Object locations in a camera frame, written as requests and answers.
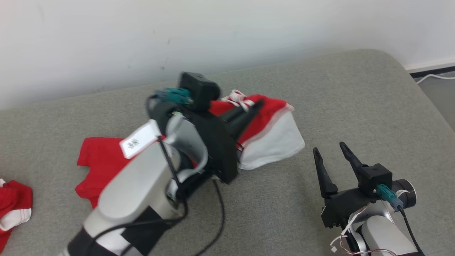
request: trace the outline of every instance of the white label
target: white label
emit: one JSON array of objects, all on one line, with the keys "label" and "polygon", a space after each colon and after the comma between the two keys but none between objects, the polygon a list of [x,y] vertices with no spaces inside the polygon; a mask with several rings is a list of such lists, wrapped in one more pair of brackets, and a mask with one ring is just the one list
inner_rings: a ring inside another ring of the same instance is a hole
[{"label": "white label", "polygon": [[131,159],[139,154],[161,135],[158,124],[150,119],[146,124],[139,127],[130,136],[120,142],[120,148],[126,159]]},{"label": "white label", "polygon": [[400,189],[397,193],[395,193],[395,195],[399,198],[403,193],[409,193],[409,191]]}]

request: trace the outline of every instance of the gray sofa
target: gray sofa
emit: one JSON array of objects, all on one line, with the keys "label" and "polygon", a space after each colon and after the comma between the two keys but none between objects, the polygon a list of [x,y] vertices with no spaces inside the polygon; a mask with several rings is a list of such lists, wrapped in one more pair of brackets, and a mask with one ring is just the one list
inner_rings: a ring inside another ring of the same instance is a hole
[{"label": "gray sofa", "polygon": [[[208,76],[227,93],[261,93],[288,101],[305,139],[297,155],[242,171],[221,185],[226,226],[205,255],[333,255],[312,148],[318,147],[340,190],[356,186],[343,158],[345,141],[368,164],[381,163],[416,188],[407,209],[426,255],[452,255],[455,222],[455,133],[404,68],[376,50],[327,55]],[[86,137],[125,137],[147,116],[144,100],[175,82],[72,97],[0,112],[0,178],[33,189],[32,218],[15,228],[4,256],[57,255],[91,211],[74,188],[88,169],[76,166]],[[189,217],[165,233],[154,256],[188,256],[208,243],[220,225],[214,187],[206,183],[189,202]],[[403,219],[399,228],[408,235]]]}]

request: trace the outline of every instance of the electrical connector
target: electrical connector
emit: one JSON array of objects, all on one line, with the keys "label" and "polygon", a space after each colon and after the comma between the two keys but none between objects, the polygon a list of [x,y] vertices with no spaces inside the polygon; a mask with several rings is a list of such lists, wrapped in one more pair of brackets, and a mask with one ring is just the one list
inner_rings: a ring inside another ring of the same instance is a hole
[{"label": "electrical connector", "polygon": [[190,97],[190,91],[187,89],[164,88],[157,91],[154,96],[159,100],[174,102],[177,104],[189,105],[193,103],[193,100]]},{"label": "electrical connector", "polygon": [[398,199],[397,196],[395,195],[395,193],[391,189],[389,189],[386,185],[384,185],[384,184],[379,185],[376,188],[376,191],[377,191],[379,197],[382,200],[387,201],[395,211],[398,211],[399,205],[403,208],[403,206],[404,206],[403,202],[400,199]]}]

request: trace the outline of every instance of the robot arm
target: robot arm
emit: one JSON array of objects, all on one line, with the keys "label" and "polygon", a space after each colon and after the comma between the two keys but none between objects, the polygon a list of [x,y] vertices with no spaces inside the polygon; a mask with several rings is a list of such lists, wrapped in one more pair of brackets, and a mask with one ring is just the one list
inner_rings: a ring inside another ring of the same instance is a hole
[{"label": "robot arm", "polygon": [[179,89],[158,95],[161,101],[152,110],[147,102],[147,110],[166,138],[146,147],[106,186],[63,256],[148,255],[186,217],[186,199],[198,187],[213,176],[226,184],[237,176],[236,141],[263,102],[216,117],[208,109],[219,87],[194,73],[182,74]]},{"label": "robot arm", "polygon": [[[358,187],[338,192],[338,188],[330,180],[324,167],[324,160],[317,148],[313,149],[316,171],[318,174],[324,208],[321,217],[325,227],[341,226],[340,239],[343,250],[349,254],[367,256],[374,255],[413,255],[423,256],[423,252],[415,241],[404,214],[404,209],[416,203],[413,186],[405,179],[392,180],[392,173],[381,164],[368,166],[352,153],[344,142],[340,148],[359,181]],[[413,242],[397,228],[392,213],[400,211],[405,218]],[[363,223],[357,229],[353,224]],[[345,238],[349,249],[343,246]]]}]

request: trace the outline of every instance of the cable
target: cable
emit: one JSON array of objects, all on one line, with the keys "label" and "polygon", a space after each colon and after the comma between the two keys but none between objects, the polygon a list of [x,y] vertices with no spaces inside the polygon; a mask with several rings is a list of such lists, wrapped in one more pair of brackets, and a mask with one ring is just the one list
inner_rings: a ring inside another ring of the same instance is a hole
[{"label": "cable", "polygon": [[438,75],[429,74],[429,75],[424,76],[422,79],[418,80],[417,84],[420,84],[423,80],[425,80],[425,79],[427,79],[429,77],[436,77],[436,78],[439,78],[439,79],[446,79],[446,80],[455,79],[455,77],[442,77],[442,76],[438,76]]},{"label": "cable", "polygon": [[406,214],[404,213],[404,209],[399,205],[398,210],[401,212],[401,215],[403,216],[404,222],[406,223],[406,227],[408,228],[409,234],[411,235],[411,239],[414,242],[415,247],[417,248],[418,252],[422,252],[419,244],[417,243],[417,240],[414,237],[414,234],[412,233],[411,226],[409,226],[408,218],[406,218]]},{"label": "cable", "polygon": [[[169,157],[168,153],[167,153],[167,150],[164,146],[164,143],[163,143],[163,140],[161,138],[161,136],[158,136],[158,142],[160,143],[160,146],[161,146],[161,149],[163,150],[163,154],[164,154],[164,157],[166,158],[166,161],[167,161],[167,164],[169,165],[169,169],[171,170],[171,173],[172,173],[172,176],[174,177],[174,180],[177,184],[177,187],[178,187],[178,191],[183,191],[181,189],[182,187],[182,184],[180,183],[180,181],[178,180],[178,177],[177,177],[177,172],[174,168],[174,165],[172,164],[171,162],[171,158]],[[188,215],[188,203],[187,203],[187,199],[184,195],[184,193],[181,193],[180,196],[182,197],[182,201],[183,201],[183,208],[184,208],[184,212],[183,212],[183,215],[178,217],[178,218],[175,218],[175,219],[167,219],[167,220],[164,220],[164,219],[159,219],[159,220],[146,220],[146,221],[139,221],[139,222],[132,222],[132,223],[124,223],[124,224],[120,224],[120,225],[117,225],[117,226],[113,226],[111,228],[108,228],[106,230],[104,230],[103,232],[99,233],[98,235],[96,235],[91,241],[90,243],[87,245],[86,249],[85,249],[85,252],[82,254],[83,256],[89,256],[89,253],[90,253],[90,249],[93,247],[93,245],[95,244],[96,240],[102,236],[104,236],[105,234],[109,233],[109,232],[112,232],[114,230],[118,230],[118,229],[121,229],[121,228],[128,228],[128,227],[135,227],[135,226],[142,226],[142,225],[155,225],[157,223],[171,223],[171,226],[175,226],[176,224],[178,224],[180,221],[182,221],[183,219],[186,218],[186,216]]]},{"label": "cable", "polygon": [[218,239],[221,237],[221,234],[223,233],[223,230],[224,230],[224,224],[226,222],[226,213],[224,211],[224,203],[223,203],[223,199],[221,197],[220,188],[218,187],[216,180],[213,180],[213,185],[215,186],[215,189],[216,189],[217,195],[218,195],[218,199],[219,199],[220,205],[221,205],[221,226],[220,226],[220,229],[218,230],[218,233],[215,236],[215,238],[210,243],[208,243],[202,250],[200,250],[198,253],[194,254],[193,256],[200,256],[201,254],[206,252],[210,247],[212,247],[212,245],[214,245],[218,241]]},{"label": "cable", "polygon": [[[382,251],[382,252],[388,252],[389,254],[391,254],[392,256],[396,256],[396,252],[395,251],[392,251],[392,250],[386,250],[386,249],[375,249],[375,250],[371,250],[371,251],[349,251],[347,250],[344,245],[343,245],[343,237],[346,237],[344,234],[348,231],[349,227],[354,223],[355,219],[357,218],[357,216],[359,214],[361,214],[363,211],[365,211],[365,209],[367,209],[369,203],[363,207],[362,209],[358,210],[357,213],[352,217],[351,221],[346,225],[346,227],[343,229],[343,231],[341,232],[341,235],[337,238],[335,238],[331,243],[330,243],[330,246],[332,246],[332,244],[336,241],[336,240],[340,240],[340,247],[341,249],[343,249],[346,253],[350,254],[350,255],[360,255],[360,254],[364,254],[364,253],[371,253],[371,252],[376,252],[376,251]],[[337,249],[335,246],[332,247],[332,252],[336,252]]]}]

